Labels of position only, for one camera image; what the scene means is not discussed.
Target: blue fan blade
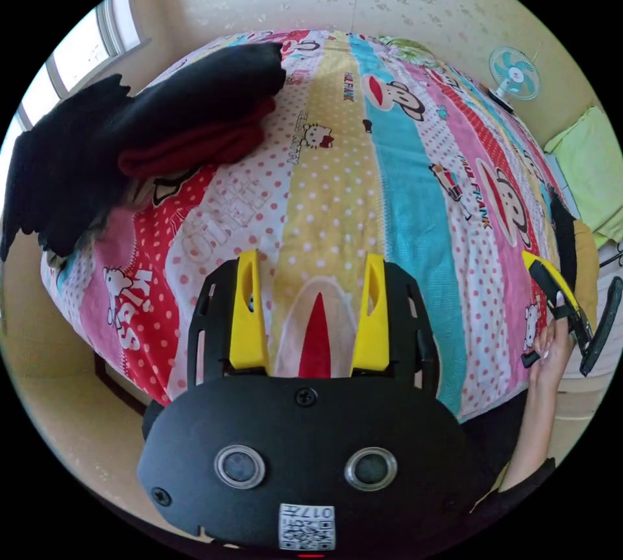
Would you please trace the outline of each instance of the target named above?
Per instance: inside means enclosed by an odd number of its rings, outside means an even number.
[[[510,52],[504,52],[504,54],[502,54],[502,62],[507,69],[510,69],[513,66]]]
[[[515,63],[515,67],[517,67],[517,69],[521,69],[522,71],[534,73],[534,67],[527,60],[518,60]]]
[[[526,86],[528,87],[528,91],[530,92],[530,95],[534,95],[534,82],[532,82],[532,80],[528,76],[524,76],[524,82],[526,83]]]
[[[495,69],[495,73],[497,73],[500,76],[500,78],[502,78],[503,80],[508,78],[508,71],[505,69],[502,69],[497,63],[493,66],[493,68]]]

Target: teal stripe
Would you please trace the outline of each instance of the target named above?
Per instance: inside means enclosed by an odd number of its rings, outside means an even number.
[[[75,250],[67,259],[65,267],[63,271],[56,278],[56,288],[60,292],[65,285],[65,282],[71,275],[71,271],[73,270],[73,265],[76,263],[76,257],[78,256],[78,250]]]
[[[361,76],[393,80],[367,42],[351,37],[350,47]],[[445,198],[414,121],[395,105],[386,112],[366,99],[365,109],[383,189],[385,258],[418,282],[441,356],[439,400],[458,415],[466,352]]]

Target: folded red blanket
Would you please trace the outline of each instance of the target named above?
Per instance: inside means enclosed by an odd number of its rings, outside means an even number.
[[[233,164],[262,144],[260,121],[275,110],[272,97],[239,121],[217,121],[178,134],[148,149],[127,149],[117,163],[124,175],[148,179],[204,164]]]

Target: human hand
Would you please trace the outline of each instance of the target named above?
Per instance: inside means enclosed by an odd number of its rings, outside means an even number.
[[[565,298],[559,292],[556,306],[564,304]],[[552,320],[535,339],[534,349],[541,358],[530,368],[530,387],[542,395],[555,396],[573,350],[568,319]]]

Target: white label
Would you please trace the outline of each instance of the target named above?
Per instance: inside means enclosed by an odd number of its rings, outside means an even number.
[[[335,549],[335,508],[281,504],[279,548],[296,552],[324,552]]]

